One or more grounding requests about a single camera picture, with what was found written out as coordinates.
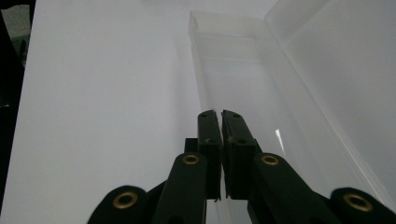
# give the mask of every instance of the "clear plastic box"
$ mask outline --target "clear plastic box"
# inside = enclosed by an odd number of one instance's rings
[[[395,211],[395,9],[279,0],[264,19],[192,11],[201,108],[243,115],[314,191],[362,189]]]

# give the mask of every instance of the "transparent acrylic container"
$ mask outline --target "transparent acrylic container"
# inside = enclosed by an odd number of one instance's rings
[[[396,210],[396,3],[279,0],[261,18],[192,11],[201,108],[244,116],[307,184]]]

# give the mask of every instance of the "brass screw insert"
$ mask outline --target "brass screw insert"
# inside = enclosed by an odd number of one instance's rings
[[[137,194],[132,191],[126,191],[113,200],[113,205],[118,209],[129,208],[137,202]]]
[[[279,160],[277,159],[277,157],[270,156],[270,155],[263,156],[262,161],[268,165],[278,165],[279,164]]]
[[[195,155],[187,155],[183,157],[183,162],[188,164],[188,165],[194,165],[199,162],[199,157]]]
[[[344,200],[349,206],[358,209],[362,212],[370,212],[373,210],[373,205],[365,198],[358,194],[348,193],[344,195]]]

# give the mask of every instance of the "white table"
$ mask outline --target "white table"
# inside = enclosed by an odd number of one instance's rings
[[[85,223],[112,189],[164,181],[202,110],[190,10],[275,1],[38,0],[0,222]]]

